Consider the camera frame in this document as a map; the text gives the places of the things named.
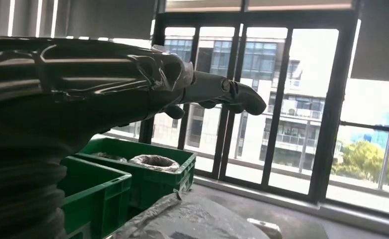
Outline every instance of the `floor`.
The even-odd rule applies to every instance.
[[[283,166],[283,165],[272,165],[272,167]],[[197,156],[196,168],[204,171],[212,171],[213,160],[205,157]],[[244,167],[236,164],[228,164],[226,175],[233,178],[242,179],[254,183],[261,183],[262,170],[254,169],[250,167]],[[342,180],[348,184],[359,185],[363,184],[361,180],[355,180],[351,178],[343,177]],[[279,173],[272,172],[269,178],[269,185],[283,188],[289,191],[294,191],[302,194],[307,194],[309,191],[310,180],[302,179],[298,177],[287,176]],[[334,185],[328,186],[327,198],[333,199],[340,202],[345,202],[357,206],[364,206],[370,209],[389,213],[389,198],[384,196],[378,196],[371,193],[356,191],[344,187],[338,187]]]
[[[192,190],[246,219],[254,218],[277,224],[283,239],[389,239],[383,235],[197,184],[193,185]]]

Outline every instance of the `black corrugated hose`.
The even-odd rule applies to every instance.
[[[11,155],[0,159],[0,239],[65,239],[61,159]]]

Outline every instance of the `balcony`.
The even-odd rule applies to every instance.
[[[267,145],[268,140],[269,140],[269,132],[264,132],[262,144]],[[310,154],[316,153],[317,139],[308,138],[305,141],[305,138],[303,137],[285,135],[280,133],[276,135],[275,147],[301,152],[303,150],[304,143],[306,143],[306,153],[310,153]],[[341,146],[342,146],[341,142],[337,142],[335,146],[335,153],[334,153],[335,158],[338,158],[340,156]]]
[[[278,87],[279,82],[279,71],[276,71],[272,79],[272,87]],[[285,88],[289,90],[299,90],[300,89],[300,80],[296,79],[293,76],[292,72],[287,72],[287,77],[285,80]]]
[[[273,108],[273,105],[268,105],[267,112],[272,114]],[[322,112],[320,111],[288,108],[284,106],[281,109],[281,115],[299,117],[302,120],[322,120]]]

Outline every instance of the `roller blind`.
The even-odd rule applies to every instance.
[[[351,78],[389,81],[389,0],[366,0]]]
[[[155,0],[58,0],[56,37],[149,39]]]

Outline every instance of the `balcony railing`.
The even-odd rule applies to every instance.
[[[273,105],[267,106],[267,112],[273,113]],[[296,108],[287,108],[282,107],[281,109],[281,115],[286,116],[297,116],[301,118],[307,118],[307,119],[315,119],[315,120],[321,120],[322,119],[322,112],[320,111],[314,111],[314,110],[307,110],[307,109],[296,109]]]
[[[267,141],[269,140],[269,132],[263,133],[263,140],[266,141],[265,143],[267,143]],[[293,136],[293,135],[285,135],[285,134],[280,134],[280,133],[276,135],[276,142],[291,144],[292,146],[295,147],[295,150],[297,150],[297,151],[301,151],[303,149],[304,141],[305,141],[305,138],[303,138],[303,137],[298,137],[298,136]],[[316,147],[317,147],[317,139],[308,138],[306,140],[306,146],[312,147],[313,152],[315,153]],[[339,155],[339,153],[341,151],[341,146],[342,146],[341,142],[336,143],[335,155]]]

